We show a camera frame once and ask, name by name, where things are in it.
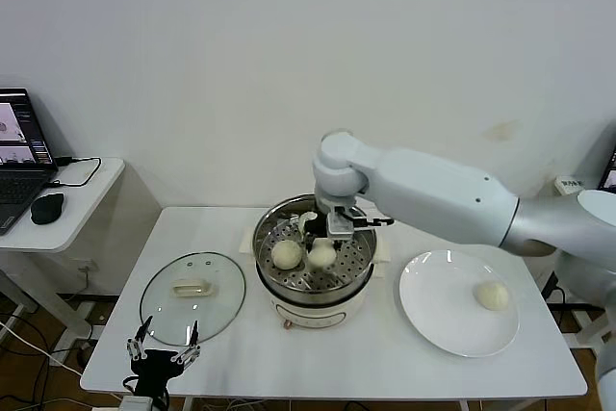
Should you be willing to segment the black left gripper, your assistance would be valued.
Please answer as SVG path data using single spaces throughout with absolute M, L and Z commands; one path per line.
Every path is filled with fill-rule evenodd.
M 165 396 L 168 382 L 180 376 L 184 365 L 191 365 L 200 355 L 198 321 L 192 325 L 188 346 L 177 354 L 171 350 L 143 348 L 151 322 L 152 318 L 148 317 L 126 344 L 131 357 L 131 371 L 137 377 L 133 392 L 136 396 Z

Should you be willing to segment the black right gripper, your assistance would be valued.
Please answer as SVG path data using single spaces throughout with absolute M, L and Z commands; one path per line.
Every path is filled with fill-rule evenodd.
M 303 262 L 305 267 L 310 267 L 309 255 L 313 248 L 313 242 L 315 238 L 326 238 L 326 217 L 316 217 L 308 219 L 304 222 L 304 236 L 302 238 L 302 246 L 304 249 Z M 336 252 L 336 256 L 339 256 L 342 252 L 345 242 L 342 240 L 332 240 L 332 246 Z

